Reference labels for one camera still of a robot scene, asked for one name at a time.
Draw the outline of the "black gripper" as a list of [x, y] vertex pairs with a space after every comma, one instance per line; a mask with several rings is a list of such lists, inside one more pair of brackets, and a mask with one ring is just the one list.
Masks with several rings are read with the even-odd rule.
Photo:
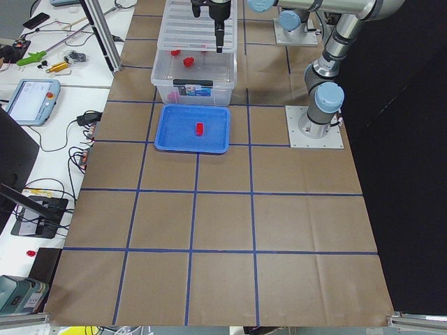
[[223, 52], [224, 21], [230, 17], [230, 0], [208, 1], [209, 16], [214, 20], [217, 53]]

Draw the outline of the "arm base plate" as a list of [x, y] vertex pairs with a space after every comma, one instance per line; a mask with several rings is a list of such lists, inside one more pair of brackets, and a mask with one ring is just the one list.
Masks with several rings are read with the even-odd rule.
[[308, 118], [307, 110], [307, 106], [285, 107], [290, 148], [343, 149], [337, 116], [334, 115], [329, 124], [318, 125]]
[[306, 23], [302, 23], [293, 31], [284, 30], [279, 24], [279, 19], [275, 18], [274, 33], [277, 45], [299, 46], [299, 47], [317, 47], [318, 39], [316, 29], [312, 20], [309, 18]]

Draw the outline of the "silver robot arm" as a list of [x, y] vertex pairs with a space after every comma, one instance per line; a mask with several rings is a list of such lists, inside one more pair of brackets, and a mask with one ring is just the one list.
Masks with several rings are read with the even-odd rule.
[[394, 14], [403, 1], [248, 1], [250, 9], [265, 12], [271, 7], [291, 8], [312, 13], [322, 10], [341, 17], [325, 42], [322, 55], [305, 70], [309, 107], [298, 121], [300, 132], [309, 138], [325, 137], [334, 115], [339, 112], [344, 91], [336, 83], [340, 63], [346, 58], [362, 24], [382, 20]]
[[281, 8], [279, 25], [284, 31], [295, 35], [304, 35], [315, 32], [315, 28], [309, 28], [310, 12], [292, 8]]

